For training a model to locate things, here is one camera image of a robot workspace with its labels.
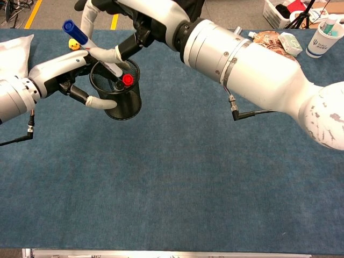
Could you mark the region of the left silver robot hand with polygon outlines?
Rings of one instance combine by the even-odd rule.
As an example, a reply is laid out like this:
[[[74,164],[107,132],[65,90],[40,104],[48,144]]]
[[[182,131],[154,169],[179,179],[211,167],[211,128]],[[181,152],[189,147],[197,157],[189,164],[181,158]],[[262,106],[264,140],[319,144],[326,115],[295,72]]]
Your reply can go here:
[[[74,85],[75,79],[90,74],[96,63],[97,60],[87,51],[74,51],[34,66],[28,78],[37,88],[40,98],[47,98],[59,91],[89,108],[113,109],[117,106],[116,101],[90,96]]]

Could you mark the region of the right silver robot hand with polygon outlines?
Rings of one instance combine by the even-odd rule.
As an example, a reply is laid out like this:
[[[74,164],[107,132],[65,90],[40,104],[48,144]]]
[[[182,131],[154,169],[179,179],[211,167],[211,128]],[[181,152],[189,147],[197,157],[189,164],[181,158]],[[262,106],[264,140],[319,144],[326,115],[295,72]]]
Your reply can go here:
[[[133,21],[135,34],[115,48],[90,47],[93,57],[108,63],[123,62],[153,41],[179,51],[176,35],[183,24],[190,22],[188,14],[175,1],[77,1],[74,9],[82,12],[80,29],[88,38],[100,12],[122,14]]]

